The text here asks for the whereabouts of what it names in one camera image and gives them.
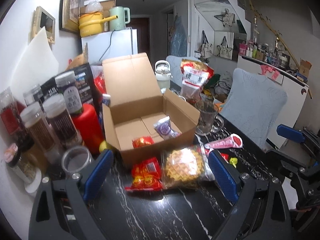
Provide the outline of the purple wrapped snack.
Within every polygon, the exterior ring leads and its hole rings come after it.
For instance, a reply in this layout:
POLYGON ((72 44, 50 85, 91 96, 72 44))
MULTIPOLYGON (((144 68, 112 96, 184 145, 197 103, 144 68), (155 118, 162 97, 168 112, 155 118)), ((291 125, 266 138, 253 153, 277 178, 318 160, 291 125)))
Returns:
POLYGON ((162 137, 164 140, 171 138, 176 138, 180 135, 179 132, 175 131, 171 127, 170 116, 161 118, 153 125, 155 131, 162 137))

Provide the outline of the red gold snack packet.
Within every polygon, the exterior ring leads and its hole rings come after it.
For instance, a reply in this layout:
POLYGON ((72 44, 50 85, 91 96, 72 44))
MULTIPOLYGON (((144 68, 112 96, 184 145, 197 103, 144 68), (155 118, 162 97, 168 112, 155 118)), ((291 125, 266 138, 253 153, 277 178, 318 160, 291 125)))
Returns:
POLYGON ((132 167, 131 186, 124 187, 127 192, 161 191, 161 168, 156 157, 142 161, 132 167))

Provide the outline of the brown tea jar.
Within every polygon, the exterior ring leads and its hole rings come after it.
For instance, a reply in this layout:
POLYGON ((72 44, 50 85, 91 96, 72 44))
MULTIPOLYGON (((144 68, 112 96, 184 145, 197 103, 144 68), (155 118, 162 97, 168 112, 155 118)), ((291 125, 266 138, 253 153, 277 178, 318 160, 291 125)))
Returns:
POLYGON ((56 142, 53 138, 49 125, 38 102, 34 102, 26 107, 20 114, 27 132, 40 146, 43 152, 51 151, 56 142))

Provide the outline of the white refrigerator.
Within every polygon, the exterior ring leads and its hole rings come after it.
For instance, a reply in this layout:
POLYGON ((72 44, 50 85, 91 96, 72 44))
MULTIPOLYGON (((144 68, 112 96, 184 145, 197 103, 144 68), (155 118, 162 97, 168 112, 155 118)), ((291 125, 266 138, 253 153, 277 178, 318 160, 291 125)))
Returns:
POLYGON ((83 48, 87 45, 89 64, 138 53, 137 30, 132 28, 83 37, 81 42, 83 48))

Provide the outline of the large red white snack bag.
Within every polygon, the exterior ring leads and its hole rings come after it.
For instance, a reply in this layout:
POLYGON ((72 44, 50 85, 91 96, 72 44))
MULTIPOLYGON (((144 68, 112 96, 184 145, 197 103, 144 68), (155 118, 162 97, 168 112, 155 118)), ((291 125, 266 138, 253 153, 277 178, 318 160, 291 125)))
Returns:
POLYGON ((214 76, 214 70, 201 61, 182 59, 180 65, 182 73, 181 95, 189 103, 201 100, 204 85, 214 76))

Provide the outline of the small red snack packet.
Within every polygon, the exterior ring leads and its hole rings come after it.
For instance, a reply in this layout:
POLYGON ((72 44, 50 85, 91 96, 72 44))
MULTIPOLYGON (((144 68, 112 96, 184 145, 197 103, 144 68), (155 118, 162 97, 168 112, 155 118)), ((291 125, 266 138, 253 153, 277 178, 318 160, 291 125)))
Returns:
POLYGON ((153 144, 154 144, 154 140, 150 136, 139 137, 132 140, 133 148, 140 148, 140 147, 145 147, 153 144))

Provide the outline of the red cylinder can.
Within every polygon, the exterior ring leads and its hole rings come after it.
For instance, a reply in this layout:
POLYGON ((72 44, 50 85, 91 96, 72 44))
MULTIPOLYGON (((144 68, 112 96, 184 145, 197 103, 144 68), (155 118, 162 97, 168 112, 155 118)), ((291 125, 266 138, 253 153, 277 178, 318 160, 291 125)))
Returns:
POLYGON ((105 137, 94 107, 84 103, 82 113, 73 116, 72 121, 76 129, 80 132, 84 144, 89 149, 91 155, 99 154, 99 146, 105 137))

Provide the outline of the light blue chair cushion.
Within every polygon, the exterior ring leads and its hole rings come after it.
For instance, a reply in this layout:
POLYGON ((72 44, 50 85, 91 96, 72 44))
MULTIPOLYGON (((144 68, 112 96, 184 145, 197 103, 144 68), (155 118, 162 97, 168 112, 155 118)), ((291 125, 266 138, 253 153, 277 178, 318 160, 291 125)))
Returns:
POLYGON ((268 133, 286 103, 287 93, 268 77, 236 68, 220 114, 265 150, 268 133))

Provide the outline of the clear jar orange content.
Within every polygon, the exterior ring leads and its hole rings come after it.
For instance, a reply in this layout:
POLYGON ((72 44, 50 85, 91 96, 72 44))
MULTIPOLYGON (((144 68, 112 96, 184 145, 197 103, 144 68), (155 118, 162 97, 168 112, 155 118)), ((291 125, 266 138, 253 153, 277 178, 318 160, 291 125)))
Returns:
POLYGON ((61 159, 61 166, 66 177, 71 177, 74 173, 80 173, 93 161, 89 149, 85 146, 74 146, 68 149, 61 159))

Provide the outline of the canvas tote bag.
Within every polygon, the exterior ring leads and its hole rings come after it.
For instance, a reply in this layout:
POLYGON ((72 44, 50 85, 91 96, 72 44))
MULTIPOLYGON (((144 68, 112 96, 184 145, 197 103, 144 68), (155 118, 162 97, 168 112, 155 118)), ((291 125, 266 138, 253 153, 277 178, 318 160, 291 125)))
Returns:
POLYGON ((224 36, 220 45, 217 45, 218 56, 224 59, 232 59, 233 48, 229 47, 227 38, 224 36))

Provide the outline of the waffle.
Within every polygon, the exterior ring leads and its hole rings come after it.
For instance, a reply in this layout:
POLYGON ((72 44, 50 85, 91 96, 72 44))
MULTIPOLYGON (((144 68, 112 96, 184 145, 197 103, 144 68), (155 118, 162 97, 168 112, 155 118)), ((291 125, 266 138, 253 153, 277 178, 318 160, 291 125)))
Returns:
POLYGON ((179 150, 165 151, 161 155, 161 182, 165 189, 196 188, 202 181, 214 181, 208 164, 208 150, 202 144, 179 150))

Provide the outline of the pink snack pouch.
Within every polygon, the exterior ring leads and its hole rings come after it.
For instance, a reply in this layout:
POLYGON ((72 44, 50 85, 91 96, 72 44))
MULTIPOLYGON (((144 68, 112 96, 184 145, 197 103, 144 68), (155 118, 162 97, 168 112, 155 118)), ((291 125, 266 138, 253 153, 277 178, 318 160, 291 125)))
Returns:
POLYGON ((225 148, 242 148, 242 138, 237 134, 231 134, 225 139, 208 142, 204 145, 206 149, 225 149, 225 148))

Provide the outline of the wall intercom panel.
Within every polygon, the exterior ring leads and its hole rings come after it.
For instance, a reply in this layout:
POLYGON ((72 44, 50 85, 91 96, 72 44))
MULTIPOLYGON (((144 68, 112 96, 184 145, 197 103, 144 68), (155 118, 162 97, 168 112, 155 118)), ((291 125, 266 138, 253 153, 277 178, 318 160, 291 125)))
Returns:
POLYGON ((55 44, 55 18, 38 6, 33 14, 30 38, 33 39, 42 29, 45 30, 48 42, 55 44))

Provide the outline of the glass mug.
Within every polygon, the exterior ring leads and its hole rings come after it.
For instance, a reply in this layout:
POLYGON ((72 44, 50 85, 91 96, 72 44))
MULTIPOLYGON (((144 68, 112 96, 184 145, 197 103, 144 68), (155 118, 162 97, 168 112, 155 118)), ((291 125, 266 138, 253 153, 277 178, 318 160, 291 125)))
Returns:
POLYGON ((218 115, 219 108, 212 101, 198 101, 196 108, 200 112, 195 133, 201 136, 217 133, 224 126, 224 120, 218 115))

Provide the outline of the yellow green fruit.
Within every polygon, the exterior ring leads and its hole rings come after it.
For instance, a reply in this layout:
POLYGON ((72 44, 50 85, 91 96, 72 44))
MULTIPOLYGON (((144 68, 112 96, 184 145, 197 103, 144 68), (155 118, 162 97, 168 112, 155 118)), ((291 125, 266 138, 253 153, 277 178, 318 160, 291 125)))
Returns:
POLYGON ((110 145, 108 142, 106 142, 106 140, 104 140, 99 145, 99 152, 102 153, 104 150, 111 150, 114 152, 116 149, 112 145, 110 145))

